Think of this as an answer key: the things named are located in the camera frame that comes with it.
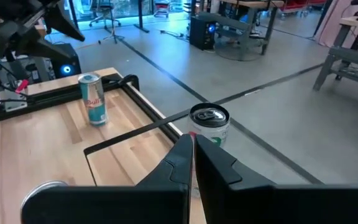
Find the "computer tower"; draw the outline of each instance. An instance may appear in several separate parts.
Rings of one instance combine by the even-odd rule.
[[[190,21],[190,44],[201,50],[214,49],[216,21],[193,16]]]
[[[81,74],[80,61],[71,44],[57,44],[62,50],[70,54],[70,58],[65,61],[51,59],[52,68],[56,78],[65,78],[72,75]]]

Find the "black floor line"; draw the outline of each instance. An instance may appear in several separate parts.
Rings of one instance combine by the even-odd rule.
[[[221,104],[230,102],[230,101],[232,101],[232,100],[238,99],[238,98],[243,97],[243,96],[245,96],[245,95],[248,95],[248,94],[257,92],[257,91],[259,91],[259,90],[263,90],[264,88],[267,88],[267,87],[270,87],[270,86],[274,86],[274,85],[277,85],[277,84],[280,84],[280,83],[289,81],[289,80],[291,80],[291,79],[293,79],[293,78],[299,77],[299,76],[302,75],[302,74],[308,73],[308,72],[310,72],[310,71],[312,71],[312,70],[314,70],[314,69],[317,69],[317,68],[319,68],[319,67],[322,67],[322,66],[323,66],[323,63],[318,64],[318,65],[315,65],[315,66],[312,66],[312,67],[310,67],[310,68],[306,68],[306,69],[304,69],[304,70],[302,70],[302,71],[295,72],[294,74],[291,74],[291,75],[289,75],[289,76],[285,76],[285,77],[283,77],[283,78],[279,78],[279,79],[273,80],[273,81],[268,82],[268,83],[266,83],[266,84],[263,84],[263,85],[260,85],[260,86],[257,86],[257,87],[253,87],[253,88],[251,88],[251,89],[249,89],[249,90],[245,90],[245,91],[242,91],[242,92],[240,92],[240,93],[236,93],[236,94],[234,94],[234,95],[228,96],[228,97],[223,98],[223,99],[221,99],[221,100],[218,100],[218,101],[216,101],[216,102],[214,102],[214,103],[221,105]]]
[[[124,39],[119,39],[120,42],[122,42],[125,46],[127,46],[129,49],[131,49],[133,52],[135,52],[138,56],[142,57],[146,62],[151,64],[153,67],[155,67],[157,70],[162,72],[164,75],[166,75],[168,78],[170,78],[172,81],[174,81],[176,84],[180,85],[182,88],[184,88],[186,91],[188,91],[190,94],[192,94],[194,97],[199,99],[202,102],[208,102],[208,100],[201,96],[199,93],[194,91],[192,88],[184,84],[182,81],[174,77],[171,73],[163,69],[161,66],[157,65],[155,62],[153,62],[151,59],[146,57],[144,54],[140,53],[138,50],[136,50],[131,44],[128,44]],[[318,180],[316,177],[311,175],[308,171],[304,170],[301,166],[299,166],[297,163],[293,162],[291,159],[289,159],[287,156],[283,155],[280,151],[275,149],[273,146],[269,145],[267,142],[265,142],[263,139],[258,137],[256,134],[254,134],[252,131],[245,128],[242,124],[240,124],[238,121],[236,121],[234,118],[231,118],[231,124],[238,129],[240,132],[242,132],[244,135],[246,135],[248,138],[250,138],[253,142],[260,145],[262,148],[264,148],[266,151],[271,153],[271,155],[275,156],[278,160],[280,160],[282,163],[284,163],[286,166],[291,168],[294,172],[302,176],[305,180],[309,181],[312,184],[322,184],[322,181]]]
[[[307,181],[309,181],[312,184],[323,184],[322,181],[317,179],[315,176],[311,175],[308,171],[304,170],[304,168],[299,166],[296,162],[292,161],[290,158],[288,158],[287,156],[282,154],[280,151],[275,149],[269,143],[265,142],[263,139],[258,137],[256,134],[254,134],[252,131],[250,131],[246,127],[244,127],[238,121],[236,121],[235,119],[231,119],[230,122],[239,131],[241,131],[246,136],[248,136],[251,140],[253,140],[253,142],[262,146],[262,148],[264,148],[266,151],[271,153],[271,155],[275,156],[278,160],[282,161],[285,165],[287,165],[289,168],[294,170],[296,173],[298,173],[300,176],[305,178]]]

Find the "black metal frame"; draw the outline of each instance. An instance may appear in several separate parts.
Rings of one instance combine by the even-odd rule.
[[[83,152],[85,155],[86,163],[88,165],[89,171],[91,172],[95,186],[97,186],[98,184],[96,183],[96,179],[94,178],[88,155],[156,128],[160,128],[160,130],[169,138],[169,140],[171,140],[173,143],[176,143],[180,138],[180,134],[176,130],[174,130],[169,125],[169,123],[184,118],[190,112],[190,110],[185,110],[167,118],[163,118],[147,102],[145,102],[144,99],[139,94],[137,94],[135,90],[131,88],[128,84],[122,86],[122,89],[136,103],[136,105],[153,121],[153,123],[84,149]]]
[[[139,89],[139,79],[135,75],[129,75],[122,78],[117,73],[114,73],[102,77],[104,91],[120,88],[125,82],[132,82],[133,86]],[[29,95],[27,99],[27,107],[10,112],[1,110],[0,121],[79,99],[81,99],[81,90],[78,88],[77,84]]]

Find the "wooden table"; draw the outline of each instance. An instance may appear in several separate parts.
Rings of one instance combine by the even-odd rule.
[[[117,71],[107,68],[96,73],[104,76]],[[28,91],[40,93],[75,83],[77,76],[31,85]],[[20,223],[23,198],[42,182],[93,185],[83,150],[152,122],[123,90],[106,92],[105,98],[109,122],[100,128],[89,125],[81,100],[0,122],[0,223]],[[88,159],[98,185],[135,185],[172,146],[171,140],[155,129],[90,154]],[[191,200],[190,222],[205,223],[199,198]]]

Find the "aluminum can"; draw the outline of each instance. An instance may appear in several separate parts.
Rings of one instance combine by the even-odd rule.
[[[188,117],[190,134],[202,134],[219,147],[224,146],[230,126],[229,112],[213,103],[200,103],[191,108]]]
[[[48,181],[48,182],[45,182],[41,185],[39,185],[38,187],[34,188],[32,191],[30,191],[23,199],[23,202],[22,202],[22,206],[21,206],[21,209],[23,209],[25,203],[31,198],[33,197],[34,195],[37,195],[39,192],[43,191],[43,190],[47,190],[47,189],[50,189],[52,187],[66,187],[68,186],[68,184],[66,184],[65,182],[63,181],[60,181],[60,180],[53,180],[53,181]]]
[[[78,83],[80,84],[82,99],[88,112],[89,123],[93,126],[106,124],[108,117],[100,75],[94,73],[80,75]]]

